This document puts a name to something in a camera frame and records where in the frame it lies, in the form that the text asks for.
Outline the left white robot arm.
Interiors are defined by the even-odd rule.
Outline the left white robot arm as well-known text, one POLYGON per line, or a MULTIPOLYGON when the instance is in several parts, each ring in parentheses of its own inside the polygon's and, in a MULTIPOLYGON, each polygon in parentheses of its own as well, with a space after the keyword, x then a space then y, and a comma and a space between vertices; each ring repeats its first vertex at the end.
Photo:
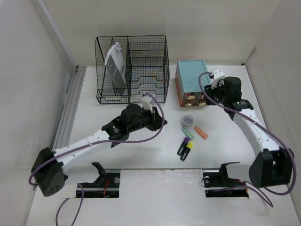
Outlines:
POLYGON ((133 143, 151 141, 166 124, 160 105, 140 107, 129 104, 120 116, 87 138, 55 150, 42 149, 33 164, 28 182, 32 186, 38 186, 45 197, 56 194, 65 185, 88 183, 96 187, 102 186, 106 175, 104 168, 97 161, 86 167, 82 166, 85 160, 99 151, 109 150, 119 144, 130 144, 130 133, 141 129, 154 131, 155 135, 134 140, 133 143))

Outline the yellow cap highlighter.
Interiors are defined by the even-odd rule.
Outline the yellow cap highlighter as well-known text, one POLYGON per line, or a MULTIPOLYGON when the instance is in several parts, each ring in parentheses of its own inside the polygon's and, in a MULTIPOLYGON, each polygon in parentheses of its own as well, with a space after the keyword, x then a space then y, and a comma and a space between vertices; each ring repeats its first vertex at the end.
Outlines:
POLYGON ((180 157, 180 160, 181 160, 181 161, 185 161, 185 160, 186 160, 186 158, 187 158, 187 156, 189 155, 189 153, 190 153, 192 147, 193 147, 193 143, 192 143, 192 142, 189 142, 189 143, 186 145, 186 147, 185 147, 185 149, 184 149, 184 151, 183 151, 183 153, 182 153, 182 155, 181 155, 181 157, 180 157))

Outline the grey setup guide booklet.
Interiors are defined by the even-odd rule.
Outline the grey setup guide booklet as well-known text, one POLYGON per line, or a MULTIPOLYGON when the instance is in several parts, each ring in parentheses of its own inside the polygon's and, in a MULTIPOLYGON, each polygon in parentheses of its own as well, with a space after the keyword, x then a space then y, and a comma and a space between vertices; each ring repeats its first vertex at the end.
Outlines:
POLYGON ((104 65, 115 85, 116 92, 123 95, 126 89, 126 62, 119 42, 116 42, 109 49, 104 65))

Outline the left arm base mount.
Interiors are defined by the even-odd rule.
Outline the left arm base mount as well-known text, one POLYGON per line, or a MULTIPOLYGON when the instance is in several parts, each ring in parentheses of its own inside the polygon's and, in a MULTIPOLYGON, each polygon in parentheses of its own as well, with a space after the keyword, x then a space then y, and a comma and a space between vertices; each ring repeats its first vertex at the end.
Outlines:
POLYGON ((92 176, 92 182, 81 183, 84 198, 119 198, 121 179, 120 169, 104 169, 99 162, 92 163, 92 170, 97 170, 92 176))

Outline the orange mini highlighter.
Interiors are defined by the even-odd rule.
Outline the orange mini highlighter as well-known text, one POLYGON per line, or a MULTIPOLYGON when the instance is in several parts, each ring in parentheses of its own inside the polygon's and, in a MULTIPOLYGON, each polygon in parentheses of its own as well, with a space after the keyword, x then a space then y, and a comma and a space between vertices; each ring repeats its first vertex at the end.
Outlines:
POLYGON ((200 128, 195 127, 194 130, 204 139, 206 140, 208 138, 208 135, 200 128))

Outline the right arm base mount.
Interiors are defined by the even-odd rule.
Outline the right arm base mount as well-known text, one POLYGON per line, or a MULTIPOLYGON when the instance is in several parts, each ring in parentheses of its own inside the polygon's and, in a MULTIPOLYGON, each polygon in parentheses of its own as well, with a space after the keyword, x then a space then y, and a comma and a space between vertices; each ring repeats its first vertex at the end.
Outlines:
POLYGON ((249 197, 245 183, 228 177, 226 166, 234 163, 238 162, 223 163, 219 169, 203 170, 201 185, 205 188, 206 198, 249 197))

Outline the aluminium rail frame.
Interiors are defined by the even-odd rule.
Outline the aluminium rail frame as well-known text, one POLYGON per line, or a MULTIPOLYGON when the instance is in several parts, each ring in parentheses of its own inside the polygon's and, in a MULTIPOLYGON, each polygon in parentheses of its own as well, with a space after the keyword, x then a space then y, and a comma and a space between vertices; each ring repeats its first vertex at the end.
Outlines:
POLYGON ((79 98, 87 68, 82 65, 75 67, 68 91, 63 96, 63 108, 59 115, 58 125, 54 131, 50 149, 55 150, 69 144, 79 98))

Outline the green mini highlighter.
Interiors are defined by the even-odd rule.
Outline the green mini highlighter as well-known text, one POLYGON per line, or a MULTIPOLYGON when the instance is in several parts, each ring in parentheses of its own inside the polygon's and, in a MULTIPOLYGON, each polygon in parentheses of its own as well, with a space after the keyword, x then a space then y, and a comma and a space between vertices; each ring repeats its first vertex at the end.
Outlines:
POLYGON ((194 136, 191 134, 191 132, 189 132, 188 129, 186 128, 182 128, 182 132, 185 134, 186 137, 188 137, 190 140, 194 139, 194 136))

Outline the teal drawer box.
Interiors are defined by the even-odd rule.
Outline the teal drawer box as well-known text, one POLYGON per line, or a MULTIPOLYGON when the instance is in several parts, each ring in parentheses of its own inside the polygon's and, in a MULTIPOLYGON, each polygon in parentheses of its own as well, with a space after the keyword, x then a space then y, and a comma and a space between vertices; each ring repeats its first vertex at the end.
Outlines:
POLYGON ((205 96, 200 89, 198 78, 207 71, 205 60, 178 61, 175 83, 180 107, 205 106, 205 96))

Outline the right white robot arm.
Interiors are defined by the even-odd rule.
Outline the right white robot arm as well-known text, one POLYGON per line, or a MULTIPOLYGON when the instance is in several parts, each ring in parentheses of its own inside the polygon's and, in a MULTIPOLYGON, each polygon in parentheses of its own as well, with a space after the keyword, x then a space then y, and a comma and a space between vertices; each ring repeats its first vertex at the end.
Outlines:
POLYGON ((251 165, 227 163, 226 169, 218 173, 219 182, 227 186, 239 179, 251 182, 256 188, 289 184, 295 169, 293 154, 262 126, 251 103, 242 99, 241 80, 221 77, 204 87, 204 95, 207 105, 225 110, 242 130, 255 155, 251 165))

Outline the clear jar of paper clips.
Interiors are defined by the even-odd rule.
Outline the clear jar of paper clips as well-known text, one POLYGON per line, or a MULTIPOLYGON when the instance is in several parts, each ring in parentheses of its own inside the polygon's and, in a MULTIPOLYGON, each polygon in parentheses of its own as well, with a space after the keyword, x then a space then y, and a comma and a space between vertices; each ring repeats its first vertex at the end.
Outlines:
POLYGON ((193 125, 194 119, 191 115, 185 115, 182 118, 181 125, 183 128, 190 128, 193 125))

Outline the purple cap highlighter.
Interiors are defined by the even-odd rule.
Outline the purple cap highlighter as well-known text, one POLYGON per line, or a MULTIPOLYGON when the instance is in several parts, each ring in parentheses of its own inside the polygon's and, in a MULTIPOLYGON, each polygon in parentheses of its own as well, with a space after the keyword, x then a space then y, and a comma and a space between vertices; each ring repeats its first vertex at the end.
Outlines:
POLYGON ((177 152, 177 155, 179 155, 179 156, 182 155, 182 153, 184 152, 184 149, 186 148, 186 146, 187 146, 187 144, 188 144, 189 141, 190 141, 190 139, 189 139, 188 137, 186 137, 186 138, 183 140, 183 142, 182 142, 182 144, 180 145, 180 148, 179 148, 179 150, 178 150, 178 152, 177 152))

